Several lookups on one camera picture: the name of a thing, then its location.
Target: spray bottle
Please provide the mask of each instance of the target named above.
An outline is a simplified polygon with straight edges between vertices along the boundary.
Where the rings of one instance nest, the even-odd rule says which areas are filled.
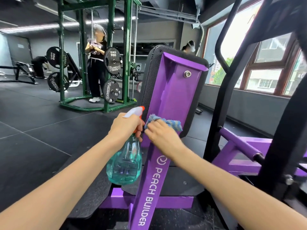
[[[124,118],[132,114],[142,116],[143,106],[132,108]],[[106,173],[110,182],[117,185],[128,185],[134,183],[139,177],[142,169],[142,154],[140,141],[135,136],[136,130],[125,142],[124,146],[111,157],[106,164]]]

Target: cleaning cloth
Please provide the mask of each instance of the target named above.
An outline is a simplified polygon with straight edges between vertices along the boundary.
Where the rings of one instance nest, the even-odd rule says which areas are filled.
[[[145,124],[145,129],[147,129],[147,125],[151,122],[151,121],[155,121],[161,119],[163,120],[168,126],[170,126],[172,129],[174,129],[175,131],[182,131],[182,127],[181,127],[181,122],[180,121],[176,121],[176,120],[166,120],[163,119],[159,116],[156,116],[154,114],[150,115],[146,124]]]

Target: green foliage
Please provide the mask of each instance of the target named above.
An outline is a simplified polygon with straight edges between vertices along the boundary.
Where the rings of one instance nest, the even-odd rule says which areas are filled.
[[[233,61],[233,58],[227,58],[226,59],[226,63],[228,64],[228,66],[231,65]],[[225,77],[226,73],[224,71],[224,69],[221,67],[214,75],[213,75],[213,85],[221,85],[222,81]]]

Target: black pants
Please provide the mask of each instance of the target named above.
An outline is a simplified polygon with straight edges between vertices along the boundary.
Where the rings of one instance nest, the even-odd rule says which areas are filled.
[[[106,67],[101,60],[90,58],[87,62],[87,77],[92,97],[100,97],[98,81],[100,81],[101,90],[105,83]]]
[[[35,76],[43,78],[44,77],[43,64],[37,61],[31,61],[31,63],[33,64]]]

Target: black t-shirt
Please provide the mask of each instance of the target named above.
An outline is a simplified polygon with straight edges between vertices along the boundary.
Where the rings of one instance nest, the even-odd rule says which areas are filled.
[[[46,57],[44,57],[44,56],[37,56],[37,57],[35,57],[32,61],[33,61],[33,62],[36,62],[36,63],[40,63],[40,64],[43,64],[43,63],[47,63],[47,62],[48,62],[47,59],[46,59]]]
[[[93,46],[98,47],[99,49],[101,49],[103,51],[106,51],[106,41],[105,40],[103,40],[102,42],[96,42],[96,40],[93,39],[93,40],[91,40],[90,45],[93,45]],[[92,49],[90,51],[90,58],[103,60],[103,55],[100,52]]]

